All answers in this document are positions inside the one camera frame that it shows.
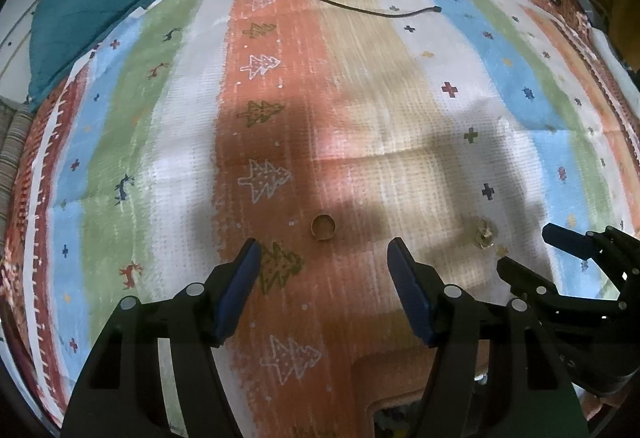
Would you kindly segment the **striped grey folded blanket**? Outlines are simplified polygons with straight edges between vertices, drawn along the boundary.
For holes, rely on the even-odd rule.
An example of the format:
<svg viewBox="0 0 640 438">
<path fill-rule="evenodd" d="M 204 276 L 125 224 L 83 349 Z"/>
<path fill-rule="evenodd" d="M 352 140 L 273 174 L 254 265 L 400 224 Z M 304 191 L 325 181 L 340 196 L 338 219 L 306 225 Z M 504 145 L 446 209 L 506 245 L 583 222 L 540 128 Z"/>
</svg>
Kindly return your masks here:
<svg viewBox="0 0 640 438">
<path fill-rule="evenodd" d="M 15 177 L 34 116 L 1 100 L 1 234 L 10 215 Z"/>
</svg>

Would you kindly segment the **small gold earring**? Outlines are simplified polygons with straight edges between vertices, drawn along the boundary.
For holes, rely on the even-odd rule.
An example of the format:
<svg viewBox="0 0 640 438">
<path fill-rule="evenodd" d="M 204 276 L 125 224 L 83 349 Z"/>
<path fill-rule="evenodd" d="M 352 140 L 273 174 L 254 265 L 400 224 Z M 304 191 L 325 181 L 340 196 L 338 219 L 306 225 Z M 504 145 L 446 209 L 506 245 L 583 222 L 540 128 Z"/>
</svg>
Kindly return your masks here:
<svg viewBox="0 0 640 438">
<path fill-rule="evenodd" d="M 496 234 L 496 225 L 490 219 L 480 217 L 474 232 L 474 243 L 481 250 L 490 249 L 495 245 Z"/>
</svg>

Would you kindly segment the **teal pillow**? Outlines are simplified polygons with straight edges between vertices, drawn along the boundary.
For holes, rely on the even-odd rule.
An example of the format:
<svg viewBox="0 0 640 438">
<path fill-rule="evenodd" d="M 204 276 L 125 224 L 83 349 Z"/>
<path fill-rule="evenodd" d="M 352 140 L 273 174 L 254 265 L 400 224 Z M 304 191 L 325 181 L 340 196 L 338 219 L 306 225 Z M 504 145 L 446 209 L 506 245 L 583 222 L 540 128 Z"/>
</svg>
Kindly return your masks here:
<svg viewBox="0 0 640 438">
<path fill-rule="evenodd" d="M 37 110 L 75 61 L 129 14 L 155 0 L 39 0 L 29 41 L 27 98 Z"/>
</svg>

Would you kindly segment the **striped colourful cloth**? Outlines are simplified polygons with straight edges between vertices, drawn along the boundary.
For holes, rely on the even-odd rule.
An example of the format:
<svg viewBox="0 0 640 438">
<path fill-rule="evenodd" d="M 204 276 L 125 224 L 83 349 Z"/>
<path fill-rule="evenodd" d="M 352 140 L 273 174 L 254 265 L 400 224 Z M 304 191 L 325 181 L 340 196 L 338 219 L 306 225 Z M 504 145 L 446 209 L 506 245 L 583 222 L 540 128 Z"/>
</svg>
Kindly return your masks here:
<svg viewBox="0 0 640 438">
<path fill-rule="evenodd" d="M 29 134 L 6 276 L 32 388 L 61 424 L 119 299 L 167 299 L 252 238 L 259 275 L 215 352 L 234 416 L 250 437 L 358 437 L 354 362 L 423 346 L 391 239 L 483 301 L 509 298 L 500 257 L 616 293 L 541 230 L 638 232 L 622 113 L 597 56 L 523 0 L 158 0 Z"/>
</svg>

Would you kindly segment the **silver metal tin box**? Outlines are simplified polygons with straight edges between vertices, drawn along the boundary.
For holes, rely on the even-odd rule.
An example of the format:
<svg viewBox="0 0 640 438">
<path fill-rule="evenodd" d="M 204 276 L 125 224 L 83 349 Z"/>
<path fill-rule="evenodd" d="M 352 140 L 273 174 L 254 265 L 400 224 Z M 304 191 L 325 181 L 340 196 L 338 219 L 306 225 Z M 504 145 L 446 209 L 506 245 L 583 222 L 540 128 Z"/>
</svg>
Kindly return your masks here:
<svg viewBox="0 0 640 438">
<path fill-rule="evenodd" d="M 352 365 L 358 437 L 373 437 L 376 411 L 420 400 L 436 349 L 425 346 L 379 352 Z"/>
</svg>

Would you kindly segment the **white power strip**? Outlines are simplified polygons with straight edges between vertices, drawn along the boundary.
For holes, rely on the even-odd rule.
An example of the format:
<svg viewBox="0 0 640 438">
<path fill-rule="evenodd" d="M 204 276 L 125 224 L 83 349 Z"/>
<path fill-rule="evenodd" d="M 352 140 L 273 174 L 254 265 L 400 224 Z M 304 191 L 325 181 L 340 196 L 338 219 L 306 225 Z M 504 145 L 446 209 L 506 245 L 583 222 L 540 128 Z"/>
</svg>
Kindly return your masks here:
<svg viewBox="0 0 640 438">
<path fill-rule="evenodd" d="M 606 68 L 608 68 L 612 76 L 614 76 L 618 86 L 624 91 L 638 93 L 638 86 L 634 83 L 634 79 L 623 65 L 623 62 L 618 58 L 608 36 L 600 29 L 591 28 L 589 39 L 605 62 Z"/>
</svg>

